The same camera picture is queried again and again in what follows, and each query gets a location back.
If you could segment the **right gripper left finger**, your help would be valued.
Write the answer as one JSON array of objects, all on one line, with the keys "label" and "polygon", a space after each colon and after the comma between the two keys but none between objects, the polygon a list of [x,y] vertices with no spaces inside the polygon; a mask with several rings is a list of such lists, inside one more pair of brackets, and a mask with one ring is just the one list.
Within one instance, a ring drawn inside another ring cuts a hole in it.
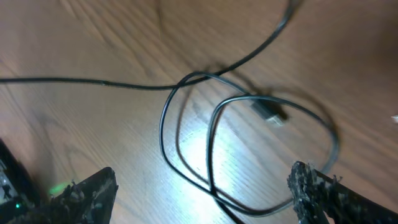
[{"label": "right gripper left finger", "polygon": [[109,224],[117,191],[115,172],[105,167],[31,212],[31,222]]}]

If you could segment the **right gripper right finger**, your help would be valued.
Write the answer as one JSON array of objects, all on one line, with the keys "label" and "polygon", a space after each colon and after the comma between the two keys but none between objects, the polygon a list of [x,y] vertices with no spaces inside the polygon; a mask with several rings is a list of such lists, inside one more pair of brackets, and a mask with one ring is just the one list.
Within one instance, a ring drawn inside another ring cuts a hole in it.
[{"label": "right gripper right finger", "polygon": [[397,213],[297,161],[287,179],[300,223],[397,224]]}]

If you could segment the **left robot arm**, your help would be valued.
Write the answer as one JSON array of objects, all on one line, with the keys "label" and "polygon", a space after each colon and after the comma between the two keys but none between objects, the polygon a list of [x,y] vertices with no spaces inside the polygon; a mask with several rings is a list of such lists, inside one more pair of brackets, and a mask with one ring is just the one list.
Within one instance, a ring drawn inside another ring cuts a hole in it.
[{"label": "left robot arm", "polygon": [[32,179],[1,140],[1,223],[39,207],[40,203]]}]

